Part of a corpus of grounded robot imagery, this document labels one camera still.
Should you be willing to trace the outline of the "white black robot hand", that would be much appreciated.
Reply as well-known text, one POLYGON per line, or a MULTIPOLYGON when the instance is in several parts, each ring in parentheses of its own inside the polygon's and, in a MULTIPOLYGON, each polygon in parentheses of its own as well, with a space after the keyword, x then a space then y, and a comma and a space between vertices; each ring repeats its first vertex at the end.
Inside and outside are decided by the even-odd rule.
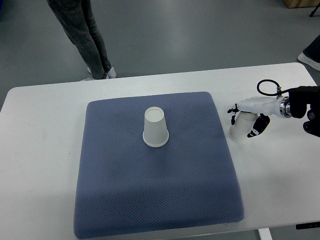
POLYGON ((270 116, 291 118, 289 97, 251 97, 237 102, 227 111, 231 114, 231 126, 240 112, 257 114, 249 138, 262 134, 270 123, 270 116))

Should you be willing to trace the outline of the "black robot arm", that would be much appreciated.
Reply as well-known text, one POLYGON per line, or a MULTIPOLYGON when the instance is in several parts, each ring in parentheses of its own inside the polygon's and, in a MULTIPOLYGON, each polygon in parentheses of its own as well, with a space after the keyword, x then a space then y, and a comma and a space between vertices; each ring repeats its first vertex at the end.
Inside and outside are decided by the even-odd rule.
POLYGON ((303 130, 316 137, 320 136, 320 87, 299 86, 289 91, 289 109, 293 118, 307 116, 303 130))

